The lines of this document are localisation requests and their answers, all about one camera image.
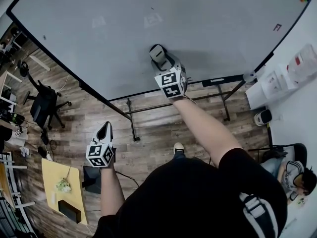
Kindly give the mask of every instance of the black box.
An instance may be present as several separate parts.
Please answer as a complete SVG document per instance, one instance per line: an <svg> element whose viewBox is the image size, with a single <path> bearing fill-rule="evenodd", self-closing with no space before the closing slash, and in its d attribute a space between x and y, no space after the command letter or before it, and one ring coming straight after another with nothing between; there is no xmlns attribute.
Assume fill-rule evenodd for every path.
<svg viewBox="0 0 317 238"><path fill-rule="evenodd" d="M70 218L72 221L79 223L81 222L81 211L76 209L64 200L58 202L58 210Z"/></svg>

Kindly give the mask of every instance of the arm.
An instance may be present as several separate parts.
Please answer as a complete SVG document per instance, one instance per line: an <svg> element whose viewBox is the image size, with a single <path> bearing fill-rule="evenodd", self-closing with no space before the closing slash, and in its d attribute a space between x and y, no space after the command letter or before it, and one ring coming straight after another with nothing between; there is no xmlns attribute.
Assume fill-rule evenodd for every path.
<svg viewBox="0 0 317 238"><path fill-rule="evenodd" d="M101 216L115 215L123 205L124 196L113 163L101 170Z"/></svg>
<svg viewBox="0 0 317 238"><path fill-rule="evenodd" d="M0 125L3 126L3 127L6 127L8 129L12 129L12 131L16 131L17 128L13 125L11 125L10 123L4 121L4 120L0 120Z"/></svg>
<svg viewBox="0 0 317 238"><path fill-rule="evenodd" d="M241 148L238 140L218 120L208 115L191 100L182 98L173 101L189 130L209 153L216 167L221 158L231 149Z"/></svg>
<svg viewBox="0 0 317 238"><path fill-rule="evenodd" d="M284 174L284 171L286 169L286 164L285 163L282 163L281 166L279 167L279 170L278 170L278 176L277 176L277 180L282 183L282 177L283 177L283 174Z"/></svg>

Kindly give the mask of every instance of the yellow desk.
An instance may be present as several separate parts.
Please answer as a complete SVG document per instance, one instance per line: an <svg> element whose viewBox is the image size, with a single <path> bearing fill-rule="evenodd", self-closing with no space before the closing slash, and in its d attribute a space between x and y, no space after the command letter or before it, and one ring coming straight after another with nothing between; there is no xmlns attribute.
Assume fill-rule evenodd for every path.
<svg viewBox="0 0 317 238"><path fill-rule="evenodd" d="M44 180L44 188L48 205L58 211L58 202L64 200L70 205L81 211L81 223L87 225L86 208L84 204L82 181L79 170L70 168L68 182L70 183L71 191L63 193L57 191L55 185L67 176L69 166L65 166L47 159L42 159L42 172ZM55 201L52 202L52 196L56 193Z"/></svg>
<svg viewBox="0 0 317 238"><path fill-rule="evenodd" d="M9 205L11 205L13 209L15 209L15 205L13 202L13 198L12 198L12 194L11 194L10 186L8 182L8 177L6 175L6 170L3 163L0 163L0 189L5 200L9 203Z"/></svg>

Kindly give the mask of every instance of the black office chair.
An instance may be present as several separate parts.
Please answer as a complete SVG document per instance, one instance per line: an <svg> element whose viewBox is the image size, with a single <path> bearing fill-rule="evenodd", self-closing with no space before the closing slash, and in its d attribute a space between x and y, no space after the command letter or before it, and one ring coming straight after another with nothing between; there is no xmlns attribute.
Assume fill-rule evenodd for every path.
<svg viewBox="0 0 317 238"><path fill-rule="evenodd" d="M35 83L34 79L31 77L29 73L29 66L26 62L22 62L21 60L19 60L18 68L20 69L21 76L27 76L30 82L39 92L37 96L34 97L31 96L30 91L28 91L23 100L23 104L25 104L28 99L34 100L33 105L31 107L31 115L33 117L33 121L36 122L39 127L43 128L49 116L50 118L48 128L52 129L51 122L53 116L55 116L58 122L60 123L61 127L65 128L65 125L61 122L57 114L57 111L66 104L71 106L71 102L66 101L62 104L56 105L57 96L61 96L60 93L56 93L51 87L43 85L39 80L39 84Z"/></svg>
<svg viewBox="0 0 317 238"><path fill-rule="evenodd" d="M296 144L291 144L291 145L272 145L271 147L268 148L259 148L259 149L250 149L249 152L253 151L263 151L263 150L268 150L263 154L262 161L261 163L271 159L271 158L280 158L284 157L287 152L284 151L284 148L286 147L294 147L294 153L295 153L295 161L300 161L304 167L307 165L307 148L304 144L301 143L296 143Z"/></svg>

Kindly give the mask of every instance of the white sneaker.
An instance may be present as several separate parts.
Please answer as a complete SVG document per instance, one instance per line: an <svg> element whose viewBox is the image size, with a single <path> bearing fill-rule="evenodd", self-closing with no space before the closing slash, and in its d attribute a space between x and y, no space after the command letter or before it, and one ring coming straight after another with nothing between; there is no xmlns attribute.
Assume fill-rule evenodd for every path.
<svg viewBox="0 0 317 238"><path fill-rule="evenodd" d="M26 148L26 147L20 147L21 150L21 154L23 157L25 157L26 155L30 155L30 149Z"/></svg>
<svg viewBox="0 0 317 238"><path fill-rule="evenodd" d="M177 142L177 143L174 144L174 155L176 153L180 153L180 154L184 154L185 155L185 148L184 148L182 143Z"/></svg>
<svg viewBox="0 0 317 238"><path fill-rule="evenodd" d="M22 155L23 157L25 157L24 147L20 147L20 150L21 150L21 155Z"/></svg>
<svg viewBox="0 0 317 238"><path fill-rule="evenodd" d="M24 151L25 151L26 155L30 155L30 149L29 148L24 147Z"/></svg>

